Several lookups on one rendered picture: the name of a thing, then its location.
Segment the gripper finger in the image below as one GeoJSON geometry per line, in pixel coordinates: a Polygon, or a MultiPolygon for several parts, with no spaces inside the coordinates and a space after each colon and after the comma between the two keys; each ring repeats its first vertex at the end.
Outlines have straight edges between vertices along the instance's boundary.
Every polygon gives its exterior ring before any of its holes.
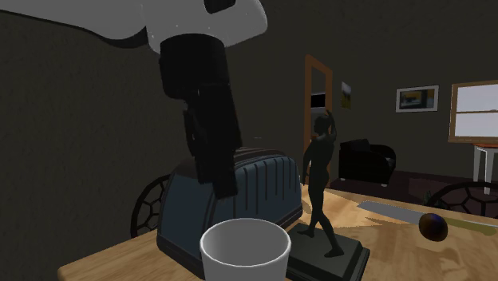
{"type": "Polygon", "coordinates": [[[234,101],[229,85],[203,85],[195,106],[196,153],[199,182],[211,183],[219,200],[238,193],[235,150],[242,145],[234,101]]]}
{"type": "Polygon", "coordinates": [[[198,181],[200,184],[212,183],[205,130],[197,119],[196,111],[190,105],[185,104],[183,116],[188,149],[196,162],[198,181]]]}

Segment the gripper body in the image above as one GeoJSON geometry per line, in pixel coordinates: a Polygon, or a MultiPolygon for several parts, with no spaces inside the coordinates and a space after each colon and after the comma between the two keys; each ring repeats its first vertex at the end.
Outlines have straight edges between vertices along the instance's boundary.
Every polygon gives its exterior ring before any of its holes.
{"type": "Polygon", "coordinates": [[[181,34],[160,43],[160,75],[165,94],[187,100],[204,85],[230,83],[225,45],[207,34],[181,34]]]}

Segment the dark blue toaster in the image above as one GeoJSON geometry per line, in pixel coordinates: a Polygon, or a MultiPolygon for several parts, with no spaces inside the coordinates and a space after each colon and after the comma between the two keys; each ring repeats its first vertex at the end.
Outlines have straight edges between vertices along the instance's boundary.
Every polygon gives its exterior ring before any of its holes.
{"type": "Polygon", "coordinates": [[[212,225],[257,218],[286,228],[302,215],[295,160],[274,149],[240,148],[234,162],[236,196],[217,200],[211,184],[198,182],[196,162],[188,158],[173,170],[161,197],[157,247],[200,279],[200,238],[212,225]]]}

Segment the black patterned-back chair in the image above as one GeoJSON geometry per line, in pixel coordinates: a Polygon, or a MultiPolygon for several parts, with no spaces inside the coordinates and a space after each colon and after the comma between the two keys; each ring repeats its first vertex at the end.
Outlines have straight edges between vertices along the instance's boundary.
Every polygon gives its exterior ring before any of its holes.
{"type": "Polygon", "coordinates": [[[498,184],[484,181],[450,184],[430,194],[424,205],[498,219],[498,184]]]}
{"type": "Polygon", "coordinates": [[[135,238],[158,227],[160,205],[170,174],[149,183],[138,196],[130,220],[130,236],[135,238]]]}

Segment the dark human figure statue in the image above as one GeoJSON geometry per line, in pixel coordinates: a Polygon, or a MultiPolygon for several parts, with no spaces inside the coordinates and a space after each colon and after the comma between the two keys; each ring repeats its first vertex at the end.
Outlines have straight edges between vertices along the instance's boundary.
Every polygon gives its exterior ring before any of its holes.
{"type": "Polygon", "coordinates": [[[309,224],[296,224],[289,231],[287,277],[293,281],[361,281],[370,251],[355,239],[335,234],[323,211],[327,166],[337,135],[331,112],[315,119],[314,131],[318,136],[303,156],[303,166],[309,171],[301,176],[308,183],[312,213],[309,224]]]}

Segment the white cup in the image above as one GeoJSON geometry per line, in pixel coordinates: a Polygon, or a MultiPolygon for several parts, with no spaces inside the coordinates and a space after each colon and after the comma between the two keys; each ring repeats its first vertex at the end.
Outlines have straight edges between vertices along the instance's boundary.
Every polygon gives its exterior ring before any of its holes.
{"type": "Polygon", "coordinates": [[[200,239],[205,281],[285,281],[290,251],[283,228],[254,218],[220,222],[200,239]]]}

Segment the wooden table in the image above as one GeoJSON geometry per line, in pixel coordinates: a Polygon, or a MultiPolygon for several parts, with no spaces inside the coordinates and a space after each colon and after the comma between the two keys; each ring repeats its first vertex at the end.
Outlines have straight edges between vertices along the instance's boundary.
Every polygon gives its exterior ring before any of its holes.
{"type": "MultiPolygon", "coordinates": [[[[358,207],[364,195],[326,190],[324,212],[336,233],[359,240],[370,257],[362,281],[498,281],[498,220],[438,209],[444,218],[487,224],[485,235],[449,226],[442,242],[407,224],[358,207]]],[[[57,271],[59,281],[200,281],[161,252],[156,233],[125,241],[57,271]]]]}

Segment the dark brown round fruit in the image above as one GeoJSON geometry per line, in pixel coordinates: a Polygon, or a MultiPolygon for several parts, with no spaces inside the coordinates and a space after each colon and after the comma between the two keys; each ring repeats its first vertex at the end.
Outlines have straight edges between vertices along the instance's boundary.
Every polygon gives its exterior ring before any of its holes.
{"type": "Polygon", "coordinates": [[[426,213],[418,222],[419,232],[428,240],[441,242],[448,235],[448,224],[446,220],[435,213],[426,213]]]}

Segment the wooden-framed window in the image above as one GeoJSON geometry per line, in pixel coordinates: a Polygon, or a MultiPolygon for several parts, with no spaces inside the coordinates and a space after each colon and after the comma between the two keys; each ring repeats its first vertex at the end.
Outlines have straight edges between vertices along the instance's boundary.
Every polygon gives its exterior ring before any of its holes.
{"type": "Polygon", "coordinates": [[[498,80],[452,85],[448,142],[498,144],[498,80]]]}

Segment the wooden door frame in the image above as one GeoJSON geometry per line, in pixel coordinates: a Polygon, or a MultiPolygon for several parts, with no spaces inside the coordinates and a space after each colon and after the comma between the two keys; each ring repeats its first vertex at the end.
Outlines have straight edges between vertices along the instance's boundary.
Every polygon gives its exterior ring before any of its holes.
{"type": "Polygon", "coordinates": [[[302,157],[302,184],[311,182],[311,187],[324,189],[329,176],[326,168],[334,151],[333,135],[329,133],[329,127],[333,123],[332,109],[332,78],[333,72],[318,59],[307,54],[305,56],[305,89],[304,89],[304,131],[302,157]],[[312,69],[315,68],[323,73],[325,77],[325,114],[317,117],[314,123],[314,131],[318,136],[311,140],[311,94],[312,94],[312,69]]]}

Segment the small yellow wall picture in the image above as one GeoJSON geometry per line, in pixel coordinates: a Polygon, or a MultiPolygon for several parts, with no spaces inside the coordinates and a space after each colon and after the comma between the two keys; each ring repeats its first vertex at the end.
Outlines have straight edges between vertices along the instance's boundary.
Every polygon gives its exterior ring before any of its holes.
{"type": "Polygon", "coordinates": [[[342,82],[341,107],[351,109],[351,87],[344,81],[342,82]]]}

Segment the white-framed wall picture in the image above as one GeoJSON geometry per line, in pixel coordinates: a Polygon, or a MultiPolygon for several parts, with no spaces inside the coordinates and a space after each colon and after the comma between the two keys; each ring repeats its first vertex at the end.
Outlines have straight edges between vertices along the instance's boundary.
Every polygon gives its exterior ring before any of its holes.
{"type": "Polygon", "coordinates": [[[438,85],[397,89],[397,113],[436,112],[438,110],[438,85]]]}

